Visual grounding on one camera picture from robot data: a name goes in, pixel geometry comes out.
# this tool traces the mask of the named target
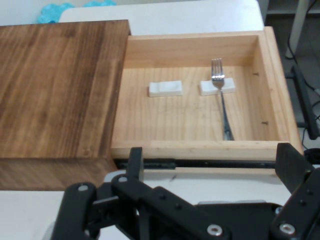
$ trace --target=bolt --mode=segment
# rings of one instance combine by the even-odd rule
[[[211,224],[206,229],[209,235],[219,237],[222,235],[223,231],[219,225]]]
[[[182,206],[179,203],[176,203],[174,205],[174,208],[177,209],[177,210],[180,210],[180,209],[182,209]]]
[[[124,182],[128,181],[128,178],[126,178],[125,176],[122,176],[122,177],[119,177],[118,181],[120,183],[124,183]]]
[[[166,199],[166,195],[164,195],[164,194],[160,194],[160,196],[159,196],[159,198],[161,199],[161,200],[165,200]]]
[[[78,191],[82,192],[82,191],[87,191],[88,190],[88,186],[87,185],[81,185],[80,187],[78,187]]]
[[[275,214],[279,214],[282,210],[282,206],[278,206],[276,209],[275,209]]]
[[[279,229],[281,232],[283,232],[284,234],[288,234],[288,235],[292,235],[295,233],[296,229],[294,226],[292,226],[291,224],[289,223],[282,223],[280,226],[279,226]]]
[[[307,189],[307,190],[306,190],[306,194],[308,194],[308,195],[313,195],[314,193],[313,193],[310,189]]]

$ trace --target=fork handle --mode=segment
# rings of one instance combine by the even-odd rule
[[[227,111],[226,111],[226,105],[225,105],[225,99],[222,90],[220,90],[220,95],[221,95],[221,102],[222,102],[222,110],[223,110],[223,139],[224,140],[234,140],[234,136],[231,132],[231,128],[229,125],[228,117],[227,117]]]

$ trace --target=fork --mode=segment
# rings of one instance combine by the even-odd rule
[[[224,140],[234,140],[234,136],[231,132],[231,128],[229,125],[227,112],[226,112],[226,106],[225,106],[225,100],[222,88],[225,85],[225,74],[224,70],[222,68],[222,59],[216,58],[211,59],[211,81],[212,84],[220,90],[221,95],[221,102],[222,102],[222,109],[223,109],[223,139]]]

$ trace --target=white table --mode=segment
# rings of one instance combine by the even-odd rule
[[[255,31],[264,27],[255,0],[73,8],[64,12],[60,21],[119,19],[129,19],[132,35]],[[255,173],[250,169],[214,171],[208,173],[209,169],[202,169],[202,173],[178,173],[174,180],[176,173],[146,173],[145,183],[151,187],[163,186],[192,204],[200,201],[265,200],[283,205],[290,196],[274,175],[274,170]],[[1,239],[41,240],[57,216],[62,196],[61,191],[1,191]],[[107,239],[126,238],[113,227],[101,232],[100,240]]]
[[[132,35],[256,31],[264,22],[256,0],[202,0],[66,10],[60,22],[128,19]]]
[[[298,2],[298,6],[297,6],[296,13],[294,16],[294,21],[293,21],[293,25],[292,25],[292,29],[291,29],[290,38],[289,38],[289,44],[290,44],[290,48],[291,48],[293,54],[296,53],[296,50],[298,47],[300,35],[302,32],[302,28],[304,26],[304,22],[305,22],[305,18],[306,18],[306,14],[307,14],[309,5],[310,5],[310,0],[299,0],[299,2]],[[285,52],[285,56],[287,58],[293,57],[289,48],[287,48],[287,50]]]

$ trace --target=white block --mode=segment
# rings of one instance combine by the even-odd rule
[[[200,82],[201,96],[215,95],[219,94],[220,91],[216,88],[212,81],[201,81]],[[224,79],[224,86],[222,87],[224,94],[234,93],[236,91],[236,85],[232,77]]]
[[[150,82],[149,97],[182,96],[181,81]]]

